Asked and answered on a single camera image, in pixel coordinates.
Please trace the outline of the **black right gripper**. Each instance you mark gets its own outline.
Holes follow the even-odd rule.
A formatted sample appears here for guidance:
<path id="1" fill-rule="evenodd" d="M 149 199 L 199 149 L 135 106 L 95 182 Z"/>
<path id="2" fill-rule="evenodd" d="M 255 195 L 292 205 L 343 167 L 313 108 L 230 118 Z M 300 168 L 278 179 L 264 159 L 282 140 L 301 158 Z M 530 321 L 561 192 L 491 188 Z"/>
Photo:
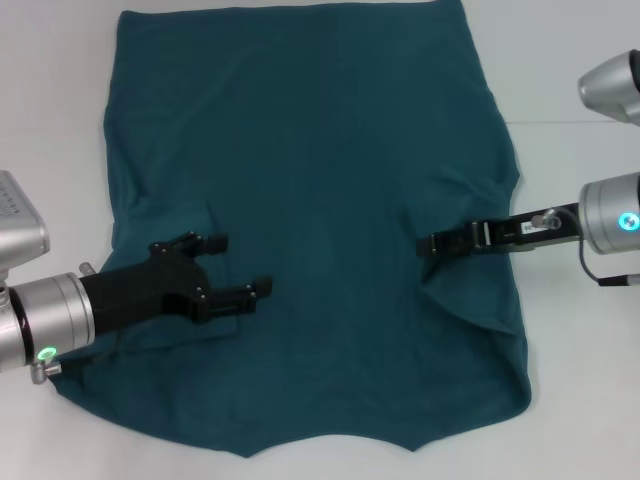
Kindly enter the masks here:
<path id="1" fill-rule="evenodd" d="M 465 257 L 531 251 L 537 247 L 577 241 L 578 204 L 527 212 L 503 219 L 466 223 L 428 235 L 416 242 L 418 257 Z"/>

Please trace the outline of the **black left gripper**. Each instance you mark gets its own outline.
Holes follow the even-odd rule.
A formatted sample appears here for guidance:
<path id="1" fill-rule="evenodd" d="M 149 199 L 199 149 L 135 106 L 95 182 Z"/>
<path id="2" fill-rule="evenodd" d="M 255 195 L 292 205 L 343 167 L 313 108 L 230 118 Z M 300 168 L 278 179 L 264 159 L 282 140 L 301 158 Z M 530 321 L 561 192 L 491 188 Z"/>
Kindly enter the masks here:
<path id="1" fill-rule="evenodd" d="M 258 301 L 272 293 L 271 276 L 209 293 L 207 275 L 195 261 L 227 249 L 226 233 L 203 236 L 189 231 L 169 242 L 152 244 L 149 257 L 141 263 L 81 278 L 95 333 L 104 335 L 164 315 L 204 323 L 253 314 Z"/>

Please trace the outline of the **teal blue shirt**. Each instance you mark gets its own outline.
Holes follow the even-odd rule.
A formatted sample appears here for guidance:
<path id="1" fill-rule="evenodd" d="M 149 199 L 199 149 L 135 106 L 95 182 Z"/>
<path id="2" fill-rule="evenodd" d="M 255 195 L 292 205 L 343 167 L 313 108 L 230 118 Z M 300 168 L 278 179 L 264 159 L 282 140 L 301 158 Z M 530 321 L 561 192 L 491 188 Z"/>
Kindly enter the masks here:
<path id="1" fill-rule="evenodd" d="M 519 178 L 460 0 L 126 11 L 104 135 L 107 269 L 224 232 L 210 281 L 273 292 L 97 339 L 53 380 L 70 402 L 243 457 L 332 434 L 413 451 L 529 406 L 509 259 L 416 254 L 505 215 Z"/>

